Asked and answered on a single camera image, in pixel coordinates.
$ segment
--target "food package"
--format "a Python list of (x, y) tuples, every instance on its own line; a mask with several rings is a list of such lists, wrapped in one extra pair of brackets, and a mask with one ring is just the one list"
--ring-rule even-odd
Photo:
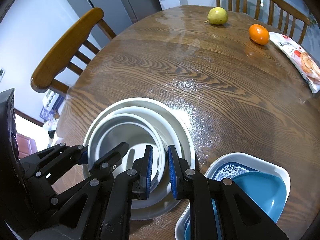
[(286, 54), (307, 81), (311, 91), (320, 90), (320, 69), (309, 54), (293, 39), (280, 33), (270, 32), (270, 40)]

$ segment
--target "white plate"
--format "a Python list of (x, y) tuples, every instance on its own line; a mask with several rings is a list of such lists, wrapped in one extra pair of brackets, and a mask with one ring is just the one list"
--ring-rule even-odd
[[(178, 156), (181, 158), (181, 146), (179, 139), (172, 126), (160, 114), (144, 107), (129, 106), (115, 110), (112, 113), (108, 114), (105, 118), (116, 114), (134, 114), (142, 117), (144, 120), (150, 123), (158, 132), (161, 140), (164, 143), (164, 148), (167, 150), (169, 145), (175, 145)], [(170, 186), (169, 178), (166, 178), (165, 181), (167, 181), (167, 185), (151, 188), (151, 192), (147, 200), (132, 200), (132, 208), (145, 208), (152, 206), (153, 204), (158, 203), (165, 196), (167, 196), (171, 192), (171, 187), (168, 187)]]
[[(290, 192), (290, 185), (291, 185), (290, 176), (288, 172), (282, 167), (279, 167), (273, 163), (266, 162), (264, 160), (261, 160), (259, 158), (256, 158), (246, 153), (229, 153), (221, 156), (210, 165), (210, 167), (207, 169), (204, 175), (207, 178), (213, 178), (218, 168), (220, 168), (225, 163), (230, 163), (230, 162), (239, 163), (241, 165), (247, 166), (257, 171), (262, 171), (262, 172), (280, 177), (284, 181), (284, 184), (287, 190), (287, 197), (285, 200), (287, 201), (289, 192)], [(190, 217), (190, 205), (186, 207), (185, 211), (177, 221), (176, 228), (174, 231), (176, 240), (184, 240), (185, 224), (188, 221), (189, 217)]]
[[(105, 116), (107, 116), (108, 114), (110, 114), (111, 112), (117, 109), (120, 109), (123, 107), (129, 107), (129, 106), (145, 107), (155, 111), (156, 113), (164, 117), (172, 126), (172, 128), (174, 129), (175, 133), (178, 136), (178, 139), (180, 141), (180, 146), (181, 146), (182, 157), (187, 160), (188, 164), (190, 165), (190, 168), (194, 169), (195, 162), (196, 162), (195, 149), (186, 125), (183, 123), (180, 117), (176, 116), (173, 113), (173, 111), (168, 106), (150, 98), (128, 98), (109, 106), (101, 114), (99, 114), (99, 116), (91, 124), (87, 132), (87, 135), (84, 138), (84, 145), (85, 146), (88, 145), (89, 139), (92, 135), (93, 130)], [(89, 173), (88, 165), (83, 165), (82, 169), (83, 169), (84, 177), (85, 178), (89, 177), (90, 173)], [(161, 180), (158, 186), (159, 187), (167, 186), (167, 187), (170, 187), (170, 190), (171, 190), (170, 183), (167, 183), (166, 180), (169, 181), (169, 173), (167, 171), (164, 172), (163, 179)], [(164, 199), (162, 199), (161, 201), (159, 201), (158, 203), (152, 206), (141, 208), (141, 209), (131, 209), (131, 219), (146, 220), (146, 219), (151, 219), (151, 218), (160, 216), (168, 212), (169, 210), (171, 210), (178, 202), (179, 201), (175, 200), (172, 197), (172, 194), (169, 193)]]

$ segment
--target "white bowl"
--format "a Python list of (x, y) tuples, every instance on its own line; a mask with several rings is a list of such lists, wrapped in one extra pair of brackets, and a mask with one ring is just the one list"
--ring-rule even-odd
[(102, 119), (89, 141), (89, 166), (92, 167), (94, 161), (121, 142), (128, 143), (129, 150), (122, 158), (122, 164), (113, 168), (113, 175), (116, 177), (121, 172), (131, 169), (134, 160), (144, 156), (146, 145), (151, 145), (153, 147), (151, 190), (153, 190), (159, 184), (164, 172), (164, 147), (152, 125), (134, 114), (116, 114)]
[[(180, 142), (175, 131), (167, 122), (167, 120), (155, 111), (139, 106), (129, 106), (115, 110), (112, 113), (108, 114), (107, 117), (116, 114), (135, 114), (137, 116), (140, 116), (141, 118), (149, 122), (153, 126), (153, 128), (155, 128), (164, 144), (165, 149), (167, 149), (169, 145), (173, 144), (176, 146), (178, 156), (182, 156)], [(150, 192), (149, 198), (147, 200), (132, 200), (132, 208), (145, 208), (148, 206), (152, 206), (153, 204), (162, 200), (166, 195), (168, 195), (169, 192), (171, 192), (170, 180), (169, 178), (167, 178), (167, 176), (165, 178), (167, 184), (161, 185), (161, 187), (158, 185), (152, 192)]]
[[(168, 106), (150, 98), (128, 98), (128, 99), (124, 99), (119, 102), (116, 102), (111, 106), (109, 106), (108, 108), (106, 108), (101, 114), (98, 115), (98, 117), (91, 124), (87, 132), (87, 135), (84, 138), (83, 144), (85, 146), (88, 145), (90, 137), (92, 136), (93, 130), (105, 116), (107, 116), (108, 114), (110, 114), (111, 112), (117, 109), (120, 109), (123, 107), (129, 107), (129, 106), (145, 107), (155, 111), (156, 113), (164, 117), (172, 126), (176, 135), (178, 136), (178, 139), (181, 145), (182, 158), (186, 159), (188, 164), (190, 165), (190, 168), (194, 169), (195, 162), (196, 162), (195, 149), (186, 125), (183, 123), (180, 117), (176, 116), (175, 113)], [(85, 178), (89, 177), (90, 173), (89, 173), (88, 165), (82, 165), (82, 169), (83, 169), (84, 177)], [(167, 187), (170, 187), (170, 183), (167, 184), (166, 180), (169, 181), (168, 172), (164, 173), (163, 179), (161, 180), (158, 186), (165, 187), (167, 185)], [(161, 201), (159, 201), (158, 203), (152, 206), (141, 208), (141, 209), (132, 209), (131, 219), (146, 220), (146, 219), (151, 219), (151, 218), (160, 216), (168, 212), (169, 210), (171, 210), (178, 203), (179, 203), (179, 200), (174, 199), (172, 194), (169, 193), (164, 199), (162, 199)]]
[[(239, 172), (233, 173), (233, 171), (231, 171), (232, 169), (230, 169), (229, 176), (227, 176), (226, 173), (228, 172), (226, 170), (228, 169), (226, 169), (226, 167), (224, 169), (220, 169), (224, 164), (228, 164), (228, 163), (240, 164), (240, 167), (242, 167), (243, 169), (242, 173), (249, 171), (243, 167), (243, 166), (246, 166), (247, 168), (251, 168), (257, 171), (278, 176), (284, 181), (284, 184), (286, 186), (287, 197), (285, 201), (287, 201), (289, 192), (290, 192), (290, 185), (291, 185), (290, 176), (288, 172), (282, 167), (279, 167), (273, 163), (266, 162), (264, 160), (261, 160), (259, 158), (256, 158), (246, 153), (229, 153), (221, 156), (210, 165), (210, 167), (207, 169), (204, 175), (210, 179), (214, 179), (214, 177), (215, 178), (219, 177), (219, 180), (222, 179), (222, 176), (217, 176), (215, 174), (216, 172), (218, 172), (218, 174), (221, 173), (222, 175), (224, 175), (225, 178), (226, 177), (232, 178), (233, 176), (238, 175)], [(186, 207), (185, 211), (177, 221), (176, 228), (174, 231), (176, 240), (184, 240), (185, 225), (189, 217), (190, 217), (190, 205)]]

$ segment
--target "orange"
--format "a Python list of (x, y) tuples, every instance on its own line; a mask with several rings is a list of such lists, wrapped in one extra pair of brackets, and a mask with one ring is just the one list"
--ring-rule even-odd
[(255, 43), (260, 45), (266, 45), (270, 38), (268, 30), (259, 24), (252, 24), (250, 26), (249, 35)]

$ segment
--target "white wall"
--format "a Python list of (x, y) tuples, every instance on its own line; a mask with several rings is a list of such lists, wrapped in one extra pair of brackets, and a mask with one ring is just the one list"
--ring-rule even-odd
[[(67, 0), (16, 0), (0, 24), (0, 67), (5, 69), (0, 91), (15, 88), (14, 107), (43, 121), (39, 114), (44, 94), (35, 92), (30, 78), (49, 49), (79, 17)], [(97, 42), (89, 40), (98, 48)], [(94, 55), (86, 48), (83, 53)], [(81, 68), (85, 64), (72, 60)], [(73, 85), (78, 76), (66, 69), (57, 77)]]
[(38, 152), (47, 148), (49, 144), (48, 131), (16, 115), (17, 132), (36, 141)]
[[(220, 0), (220, 1), (221, 1), (221, 6), (225, 9), (227, 9), (228, 8), (228, 0)], [(304, 2), (302, 0), (285, 0), (285, 1), (290, 3), (292, 6), (297, 8), (299, 11), (301, 11), (306, 16), (308, 16), (309, 9), (304, 4)], [(257, 2), (257, 0), (248, 0), (248, 14), (250, 14), (252, 17), (254, 17), (256, 2)], [(188, 0), (188, 4), (215, 7), (216, 0)], [(234, 6), (235, 6), (235, 0), (233, 0), (233, 11), (234, 11)], [(263, 7), (261, 7), (259, 20), (264, 23), (267, 23), (268, 14), (269, 14), (269, 0), (264, 0)], [(275, 26), (275, 27), (278, 26), (279, 14), (280, 14), (280, 10), (277, 6), (275, 6), (275, 11), (274, 11), (275, 17), (273, 20), (273, 26)], [(286, 16), (286, 14), (284, 13), (282, 30), (284, 28), (285, 16)], [(287, 34), (289, 34), (289, 32), (290, 32), (291, 20), (292, 20), (292, 17), (290, 17), (289, 28), (288, 28)], [(299, 40), (302, 27), (303, 27), (303, 22), (300, 20), (297, 20), (296, 21), (296, 29), (295, 29), (294, 35), (293, 35), (293, 39), (295, 41)], [(320, 62), (320, 53), (319, 53), (319, 51), (320, 51), (320, 29), (318, 26), (313, 26), (313, 27), (310, 27), (307, 29), (307, 34), (303, 40), (302, 45), (315, 59), (317, 59)]]

